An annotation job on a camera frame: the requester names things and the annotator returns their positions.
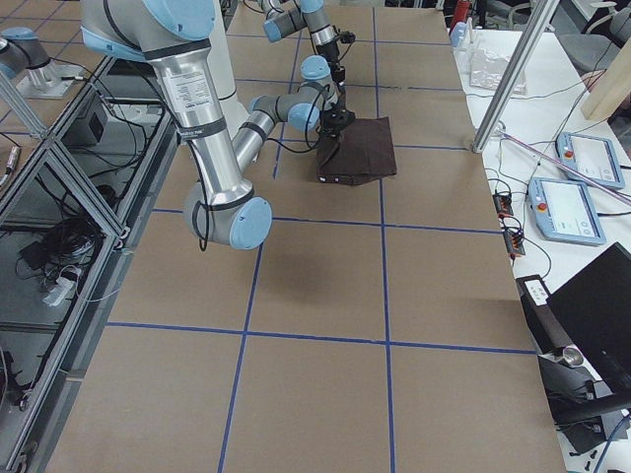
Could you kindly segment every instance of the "metal rod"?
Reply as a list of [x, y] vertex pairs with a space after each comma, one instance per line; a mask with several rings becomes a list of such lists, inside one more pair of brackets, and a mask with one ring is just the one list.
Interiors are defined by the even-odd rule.
[[29, 128], [31, 135], [42, 139], [46, 136], [47, 128], [41, 122], [39, 117], [24, 100], [20, 92], [14, 87], [11, 81], [0, 72], [0, 98], [16, 112], [18, 117]]
[[558, 425], [574, 424], [630, 407], [631, 389], [627, 389], [559, 412], [554, 415], [554, 420]]
[[607, 195], [609, 195], [609, 196], [613, 197], [614, 199], [622, 202], [623, 204], [626, 204], [629, 207], [631, 207], [631, 199], [625, 197], [624, 195], [618, 194], [617, 192], [605, 187], [602, 184], [599, 184], [598, 182], [593, 180], [588, 175], [584, 175], [582, 172], [578, 172], [577, 170], [572, 169], [572, 168], [564, 165], [560, 161], [558, 161], [558, 160], [556, 160], [554, 158], [551, 158], [548, 155], [545, 155], [545, 154], [541, 153], [540, 151], [538, 151], [535, 148], [533, 148], [531, 145], [528, 145], [527, 143], [524, 143], [523, 141], [518, 140], [517, 138], [515, 138], [514, 136], [509, 135], [508, 133], [502, 133], [500, 136], [502, 138], [506, 138], [509, 141], [512, 141], [513, 143], [516, 143], [516, 144], [520, 145], [521, 147], [529, 150], [531, 153], [536, 154], [537, 156], [539, 156], [543, 160], [548, 161], [549, 163], [552, 163], [553, 165], [557, 166], [559, 169], [562, 169], [565, 172], [567, 172], [568, 174], [571, 174], [574, 177], [577, 177], [578, 179], [583, 180], [587, 184], [589, 184], [589, 185], [591, 185], [591, 186], [593, 186], [593, 187], [595, 187], [597, 189], [600, 189], [602, 192], [606, 193]]
[[511, 59], [511, 62], [509, 62], [506, 72], [502, 76], [502, 80], [500, 81], [497, 91], [495, 92], [495, 95], [486, 110], [486, 114], [484, 115], [484, 118], [482, 118], [478, 132], [475, 135], [475, 139], [472, 144], [472, 150], [474, 153], [481, 153], [491, 138], [491, 135], [497, 126], [497, 122], [511, 98], [511, 94], [513, 93], [517, 80], [530, 59], [532, 52], [536, 48], [539, 38], [552, 19], [552, 15], [554, 14], [558, 4], [559, 0], [549, 0], [545, 2], [538, 2], [536, 7], [534, 7], [534, 11], [530, 16], [526, 30], [522, 34], [522, 37], [515, 48], [513, 58]]

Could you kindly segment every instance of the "blue tape line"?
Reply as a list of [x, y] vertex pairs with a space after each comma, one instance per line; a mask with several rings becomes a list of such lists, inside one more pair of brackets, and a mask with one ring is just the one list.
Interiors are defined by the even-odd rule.
[[[377, 118], [381, 116], [379, 103], [379, 57], [377, 53], [377, 13], [373, 13], [373, 40], [375, 44], [375, 106]], [[392, 396], [392, 353], [390, 349], [390, 313], [387, 293], [387, 248], [386, 248], [386, 204], [384, 200], [384, 181], [379, 179], [379, 204], [382, 232], [382, 275], [384, 279], [384, 324], [386, 327], [386, 384], [387, 384], [387, 426], [390, 455], [390, 473], [396, 473], [396, 447], [394, 445], [394, 399]]]
[[177, 210], [177, 209], [158, 209], [158, 208], [154, 208], [152, 210], [152, 212], [156, 212], [158, 214], [183, 214], [184, 211], [183, 210]]
[[[28, 20], [30, 22], [40, 22], [41, 18], [32, 18], [32, 17], [13, 17], [11, 16], [11, 14], [9, 14], [11, 20]], [[50, 21], [50, 22], [75, 22], [75, 23], [81, 23], [81, 20], [73, 20], [71, 18], [44, 18], [46, 21]]]
[[410, 91], [434, 91], [434, 92], [462, 92], [462, 89], [450, 89], [445, 87], [408, 87]]
[[285, 338], [290, 340], [310, 340], [314, 342], [335, 342], [335, 343], [354, 343], [359, 345], [385, 345], [384, 340], [371, 340], [368, 338], [347, 338], [347, 337], [327, 337], [322, 335], [303, 335], [299, 333], [279, 333], [279, 332], [252, 332], [247, 335], [252, 337], [264, 338]]
[[468, 151], [463, 146], [443, 146], [443, 145], [394, 145], [394, 148], [408, 148], [411, 150], [451, 150], [451, 151]]
[[224, 471], [224, 463], [226, 461], [226, 452], [228, 450], [228, 440], [230, 439], [230, 428], [233, 422], [233, 414], [235, 412], [235, 402], [237, 400], [237, 390], [239, 388], [239, 380], [241, 377], [241, 368], [244, 362], [245, 354], [245, 342], [247, 341], [247, 329], [249, 328], [249, 319], [252, 314], [252, 306], [254, 305], [254, 295], [256, 294], [256, 283], [258, 282], [258, 270], [260, 269], [260, 260], [263, 254], [263, 243], [258, 248], [258, 254], [256, 255], [256, 264], [254, 265], [254, 274], [252, 276], [252, 285], [249, 292], [249, 300], [247, 301], [247, 313], [245, 315], [244, 334], [241, 339], [241, 346], [239, 348], [239, 359], [237, 360], [237, 369], [235, 370], [235, 378], [233, 381], [233, 391], [230, 396], [230, 407], [228, 408], [228, 418], [226, 419], [226, 430], [224, 430], [224, 439], [221, 445], [221, 455], [219, 457], [219, 465], [217, 466], [217, 472], [222, 473]]
[[11, 10], [9, 12], [9, 14], [7, 15], [6, 18], [11, 18], [13, 16], [14, 13], [16, 13], [18, 10], [20, 10], [22, 7], [24, 7], [25, 3], [27, 3], [28, 0], [23, 0], [23, 2], [18, 5], [16, 8], [14, 8], [13, 10]]
[[[172, 330], [178, 332], [204, 332], [216, 333], [219, 335], [247, 335], [248, 337], [264, 337], [264, 338], [281, 338], [293, 340], [308, 340], [314, 342], [333, 342], [333, 343], [352, 343], [360, 345], [381, 345], [385, 346], [386, 340], [371, 340], [368, 338], [350, 338], [350, 337], [329, 337], [322, 335], [304, 335], [298, 333], [281, 333], [281, 332], [262, 332], [235, 330], [229, 328], [213, 328], [213, 327], [196, 327], [188, 325], [166, 325], [157, 323], [141, 323], [141, 322], [107, 322], [108, 327], [126, 327], [126, 328], [147, 328], [150, 330]], [[422, 343], [422, 342], [403, 342], [389, 341], [392, 347], [403, 348], [423, 348], [429, 350], [448, 350], [458, 352], [480, 352], [480, 353], [505, 353], [509, 355], [536, 355], [534, 350], [523, 350], [517, 348], [494, 348], [494, 347], [474, 347], [469, 345], [447, 345], [440, 343]]]
[[390, 349], [390, 311], [387, 284], [386, 205], [384, 182], [379, 180], [379, 200], [382, 228], [382, 274], [384, 279], [384, 323], [386, 325], [386, 379], [387, 379], [387, 422], [389, 429], [390, 473], [396, 471], [396, 449], [394, 446], [394, 399], [392, 396], [392, 359]]
[[370, 222], [344, 222], [338, 220], [314, 220], [299, 219], [296, 217], [274, 217], [278, 222], [299, 222], [302, 224], [331, 224], [331, 225], [351, 225], [355, 227], [380, 227], [381, 224], [371, 224]]
[[[267, 39], [267, 36], [264, 34], [244, 34], [244, 33], [226, 33], [227, 37], [261, 37], [263, 39]], [[297, 39], [302, 41], [309, 40], [306, 37], [295, 37], [295, 36], [287, 36], [284, 39]], [[385, 39], [355, 39], [355, 42], [368, 42], [373, 44], [416, 44], [419, 46], [449, 46], [452, 47], [452, 44], [449, 42], [432, 42], [432, 41], [394, 41], [394, 40], [385, 40]]]
[[501, 235], [499, 230], [479, 230], [479, 229], [457, 229], [451, 227], [426, 227], [422, 225], [399, 225], [399, 224], [385, 224], [385, 227], [389, 229], [409, 229], [409, 230], [428, 230], [436, 232], [457, 232], [462, 234], [486, 234], [486, 235]]
[[63, 7], [65, 5], [65, 3], [63, 2], [59, 2], [59, 5], [57, 6], [57, 8], [55, 8], [50, 15], [48, 15], [46, 18], [43, 19], [43, 22], [41, 23], [41, 25], [39, 25], [37, 28], [35, 28], [35, 32], [37, 32], [37, 30], [39, 30], [41, 27], [43, 27], [46, 23], [48, 23], [48, 21], [51, 19], [51, 17], [57, 13], [59, 10], [61, 10], [61, 7]]
[[449, 47], [452, 47], [452, 44], [450, 42], [432, 42], [432, 41], [395, 41], [395, 40], [380, 39], [380, 40], [374, 41], [374, 43], [376, 43], [376, 44], [416, 44], [416, 45], [419, 45], [419, 46], [449, 46]]
[[139, 323], [139, 322], [108, 322], [108, 327], [127, 327], [127, 328], [149, 328], [152, 330], [171, 330], [175, 332], [205, 332], [219, 333], [221, 335], [243, 335], [241, 330], [231, 330], [229, 328], [212, 328], [212, 327], [191, 327], [187, 325], [165, 325], [156, 323]]
[[467, 345], [444, 345], [437, 343], [417, 343], [417, 342], [390, 342], [394, 347], [408, 348], [428, 348], [432, 350], [452, 350], [459, 352], [482, 352], [482, 353], [506, 353], [510, 355], [536, 355], [534, 350], [520, 350], [515, 348], [492, 348], [492, 347], [472, 347]]
[[292, 84], [290, 81], [278, 81], [275, 79], [237, 79], [235, 78], [235, 82], [263, 82], [263, 83], [267, 82], [271, 84]]

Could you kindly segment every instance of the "white table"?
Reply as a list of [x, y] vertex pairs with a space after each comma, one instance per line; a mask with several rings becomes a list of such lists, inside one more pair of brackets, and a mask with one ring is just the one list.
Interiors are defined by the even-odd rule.
[[[476, 40], [477, 47], [485, 48], [501, 55], [510, 55], [515, 49], [521, 33], [480, 31], [476, 32], [476, 34], [479, 35], [479, 38]], [[466, 67], [463, 66], [464, 54], [456, 51], [456, 62], [458, 62], [458, 67], [460, 68], [460, 79], [463, 89], [467, 93], [467, 104], [471, 120], [474, 126], [479, 126], [491, 99], [475, 97], [471, 94], [491, 96], [492, 92], [469, 86], [469, 74], [466, 72]], [[556, 36], [554, 34], [544, 34], [526, 67], [526, 95], [513, 95], [514, 98], [510, 100], [502, 116], [502, 121], [506, 124], [507, 133], [526, 143], [553, 139], [555, 132], [568, 115], [575, 100], [585, 90], [585, 87], [579, 84], [580, 82], [579, 75], [572, 67]], [[545, 99], [516, 100], [516, 98], [547, 96], [550, 93], [567, 88], [570, 89]], [[587, 96], [588, 94], [584, 94], [581, 97], [579, 105], [563, 128], [565, 131], [579, 131], [595, 125], [596, 122], [585, 120], [580, 111], [580, 103]], [[631, 164], [606, 122], [596, 124], [596, 126], [586, 130], [585, 134], [611, 139], [620, 163], [622, 165]], [[483, 159], [485, 166], [489, 169], [487, 171], [488, 177], [497, 177], [496, 172], [490, 169], [500, 169], [503, 174], [528, 182], [535, 170], [537, 158], [528, 151], [507, 141], [504, 141], [501, 147], [501, 169], [499, 140], [491, 141], [484, 150]], [[539, 151], [545, 151], [549, 156], [555, 156], [555, 145], [553, 143], [535, 145], [535, 148]], [[623, 172], [627, 182], [624, 192], [629, 193], [631, 189], [631, 172]], [[565, 178], [560, 170], [546, 162], [541, 164], [535, 175]], [[506, 178], [502, 175], [500, 175], [500, 178], [506, 180], [514, 192], [526, 190], [522, 183], [514, 179]], [[490, 181], [489, 183], [493, 190], [496, 181]], [[498, 190], [504, 189], [505, 186], [500, 183]], [[590, 188], [590, 194], [599, 212], [618, 213], [631, 210], [597, 189]], [[556, 291], [615, 241], [620, 241], [626, 248], [631, 248], [631, 216], [600, 219], [607, 238], [607, 244], [603, 246], [591, 247], [559, 243], [541, 237], [531, 210], [524, 205], [524, 199], [524, 194], [515, 194], [513, 196], [514, 211], [517, 218], [524, 224], [526, 237], [541, 245], [552, 259], [551, 271], [545, 279], [546, 285], [551, 292]], [[518, 258], [513, 268], [515, 277], [531, 274], [543, 275], [548, 268], [547, 258], [532, 244], [526, 242], [525, 245], [526, 256]], [[563, 446], [568, 469], [582, 471], [588, 460], [587, 455], [570, 457], [568, 452], [571, 451], [571, 445], [562, 435], [559, 436], [559, 440]], [[616, 441], [609, 449], [607, 458], [599, 471], [600, 473], [605, 472], [607, 468], [629, 471], [630, 466], [631, 440]]]

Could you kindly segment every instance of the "chair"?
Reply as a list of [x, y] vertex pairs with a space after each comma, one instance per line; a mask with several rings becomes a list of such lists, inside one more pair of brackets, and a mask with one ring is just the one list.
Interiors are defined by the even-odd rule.
[[[579, 74], [609, 67], [620, 52], [615, 42], [623, 45], [631, 36], [631, 7], [616, 11], [614, 2], [598, 2], [597, 8], [607, 8], [608, 15], [591, 25], [584, 34], [561, 34], [559, 42]], [[591, 34], [595, 27], [609, 22], [610, 37]]]
[[515, 1], [487, 0], [486, 22], [500, 29], [519, 30], [528, 21], [530, 10], [537, 0], [517, 3]]

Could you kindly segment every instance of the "touchscreen display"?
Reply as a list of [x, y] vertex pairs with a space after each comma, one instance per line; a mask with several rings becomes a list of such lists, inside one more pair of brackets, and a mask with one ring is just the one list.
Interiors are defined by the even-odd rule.
[[543, 181], [542, 185], [556, 233], [576, 237], [596, 236], [579, 185], [549, 181]]
[[572, 136], [572, 148], [578, 171], [596, 179], [615, 181], [609, 154], [604, 141]]

